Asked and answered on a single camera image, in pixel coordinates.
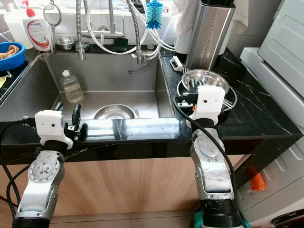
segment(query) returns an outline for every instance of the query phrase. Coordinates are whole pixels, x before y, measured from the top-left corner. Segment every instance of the white plastic clip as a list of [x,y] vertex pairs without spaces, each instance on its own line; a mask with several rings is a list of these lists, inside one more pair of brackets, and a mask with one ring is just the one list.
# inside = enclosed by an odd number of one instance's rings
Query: white plastic clip
[[170,63],[175,71],[182,71],[182,64],[177,56],[173,56]]

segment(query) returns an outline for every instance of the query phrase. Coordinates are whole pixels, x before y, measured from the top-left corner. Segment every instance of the red pump cap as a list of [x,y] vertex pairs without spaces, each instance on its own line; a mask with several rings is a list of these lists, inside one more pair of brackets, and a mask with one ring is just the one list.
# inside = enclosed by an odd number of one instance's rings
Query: red pump cap
[[34,10],[29,7],[29,4],[28,4],[29,0],[23,0],[21,3],[26,4],[26,6],[27,6],[27,15],[29,17],[33,17],[33,16],[36,15],[35,12],[34,12]]

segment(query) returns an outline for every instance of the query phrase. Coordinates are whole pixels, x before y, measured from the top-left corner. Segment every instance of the white appliance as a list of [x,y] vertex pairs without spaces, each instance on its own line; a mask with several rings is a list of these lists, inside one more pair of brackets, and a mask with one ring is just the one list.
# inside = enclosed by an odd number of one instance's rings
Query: white appliance
[[[245,48],[241,60],[304,133],[304,0],[285,0],[261,48]],[[304,138],[261,171],[267,189],[238,190],[239,207],[251,225],[304,209]]]

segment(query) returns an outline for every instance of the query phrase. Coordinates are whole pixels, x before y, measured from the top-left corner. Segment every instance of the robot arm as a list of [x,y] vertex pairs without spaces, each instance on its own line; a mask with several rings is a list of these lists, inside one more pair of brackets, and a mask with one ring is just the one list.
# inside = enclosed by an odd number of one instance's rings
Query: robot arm
[[58,188],[64,177],[65,152],[72,148],[80,132],[79,104],[75,105],[72,124],[63,123],[61,105],[57,111],[45,110],[35,115],[42,150],[28,169],[28,185],[13,223],[13,228],[48,228],[58,199]]
[[[218,142],[215,125],[221,112],[225,92],[212,85],[198,86],[197,91],[184,94],[176,107],[189,107],[195,110],[189,118],[195,120]],[[230,174],[225,158],[214,142],[197,126],[187,121],[192,129],[191,158],[195,165],[195,179],[201,202],[203,228],[242,228],[242,218],[235,200]]]

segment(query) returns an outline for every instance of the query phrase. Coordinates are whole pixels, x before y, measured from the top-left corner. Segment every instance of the faucet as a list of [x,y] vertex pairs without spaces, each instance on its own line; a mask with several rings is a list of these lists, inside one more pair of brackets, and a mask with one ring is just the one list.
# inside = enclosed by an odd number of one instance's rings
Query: faucet
[[[77,38],[78,38],[78,57],[81,60],[84,60],[85,51],[83,49],[83,45],[81,43],[81,37],[91,38],[91,35],[88,30],[81,31],[81,18],[80,18],[80,1],[76,0],[76,26],[77,26]],[[140,44],[140,36],[139,36],[139,29],[137,24],[136,12],[133,8],[131,0],[126,0],[131,11],[134,28],[135,28],[135,37],[136,37],[136,54],[132,54],[132,59],[137,60],[137,64],[145,64],[146,63],[146,54],[143,54]],[[85,14],[87,15],[87,0],[83,0],[84,7],[85,7]],[[100,38],[102,35],[104,38],[123,38],[124,34],[122,32],[117,32],[115,30],[115,22],[114,22],[114,13],[113,13],[113,0],[108,0],[109,2],[109,14],[110,14],[110,31],[106,29],[102,29],[101,31],[93,31],[93,34]]]

